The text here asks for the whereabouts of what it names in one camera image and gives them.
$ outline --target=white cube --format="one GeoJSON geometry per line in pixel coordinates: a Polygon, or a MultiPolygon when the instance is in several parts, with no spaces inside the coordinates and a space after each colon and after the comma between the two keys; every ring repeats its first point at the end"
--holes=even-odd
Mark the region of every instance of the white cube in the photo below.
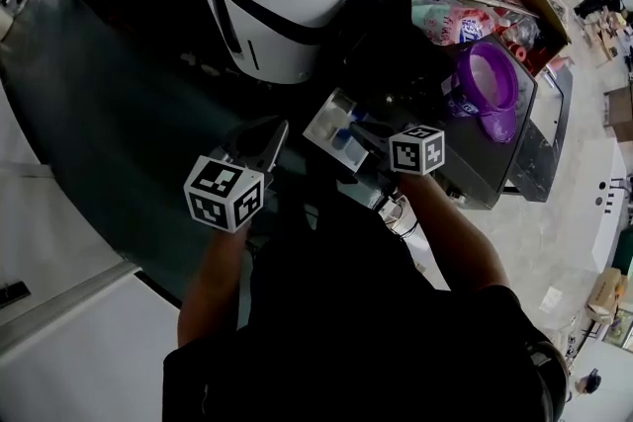
{"type": "Polygon", "coordinates": [[[264,206],[264,175],[200,156],[185,183],[191,217],[236,232],[264,206]]]}
{"type": "Polygon", "coordinates": [[[444,165],[444,131],[417,126],[389,138],[392,171],[427,174],[444,165]]]}

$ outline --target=black shirt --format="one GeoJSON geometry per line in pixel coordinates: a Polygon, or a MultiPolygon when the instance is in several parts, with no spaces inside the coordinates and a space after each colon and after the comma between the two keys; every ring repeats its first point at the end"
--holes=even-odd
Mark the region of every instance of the black shirt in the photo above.
{"type": "Polygon", "coordinates": [[[257,254],[251,296],[246,327],[165,359],[163,420],[537,420],[525,347],[545,338],[513,292],[436,291],[380,217],[346,198],[317,231],[288,230],[257,254]]]}

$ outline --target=snack package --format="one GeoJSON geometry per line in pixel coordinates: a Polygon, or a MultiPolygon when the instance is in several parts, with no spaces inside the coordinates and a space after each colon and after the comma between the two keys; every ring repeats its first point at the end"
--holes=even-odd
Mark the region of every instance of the snack package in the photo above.
{"type": "Polygon", "coordinates": [[[501,25],[495,15],[457,0],[411,0],[411,22],[442,46],[477,41],[501,25]]]}

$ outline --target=white floor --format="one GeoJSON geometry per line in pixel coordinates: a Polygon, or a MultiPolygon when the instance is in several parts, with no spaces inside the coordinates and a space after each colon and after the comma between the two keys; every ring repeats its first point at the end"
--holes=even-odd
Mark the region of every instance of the white floor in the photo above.
{"type": "MultiPolygon", "coordinates": [[[[575,5],[577,0],[570,0],[575,5]]],[[[566,327],[580,313],[593,286],[596,273],[569,267],[566,252],[559,246],[559,230],[566,215],[566,205],[574,189],[583,142],[613,136],[602,127],[603,93],[627,84],[622,56],[599,68],[604,61],[599,52],[589,49],[581,27],[570,23],[573,43],[562,55],[569,55],[574,65],[574,89],[567,135],[550,198],[547,203],[528,203],[521,197],[501,196],[491,211],[465,211],[465,215],[493,242],[503,261],[510,283],[523,309],[535,325],[558,330],[566,327]],[[562,298],[548,311],[539,309],[548,289],[561,291],[562,298]]],[[[553,136],[552,111],[558,108],[556,93],[539,83],[538,103],[532,119],[546,137],[553,136]]],[[[627,170],[633,171],[633,143],[620,144],[627,170]]],[[[423,263],[426,277],[437,287],[443,280],[437,267],[423,263]]]]}

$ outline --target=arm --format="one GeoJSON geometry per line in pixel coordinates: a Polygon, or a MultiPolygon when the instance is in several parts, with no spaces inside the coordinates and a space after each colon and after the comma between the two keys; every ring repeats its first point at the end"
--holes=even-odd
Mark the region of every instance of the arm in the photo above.
{"type": "Polygon", "coordinates": [[[451,291],[475,292],[490,285],[508,286],[493,245],[455,208],[430,176],[403,174],[400,181],[400,189],[407,196],[451,291]]]}
{"type": "Polygon", "coordinates": [[[235,234],[215,232],[180,310],[179,347],[198,338],[235,330],[241,255],[247,230],[248,226],[235,234]]]}

